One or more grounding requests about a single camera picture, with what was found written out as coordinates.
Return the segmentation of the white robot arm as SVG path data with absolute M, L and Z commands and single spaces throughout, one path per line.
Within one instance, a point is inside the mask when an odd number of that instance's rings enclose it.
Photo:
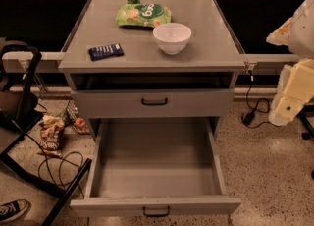
M 269 113 L 270 123 L 285 126 L 314 97 L 314 0 L 305 0 L 266 41 L 300 57 L 293 66 L 284 65 Z

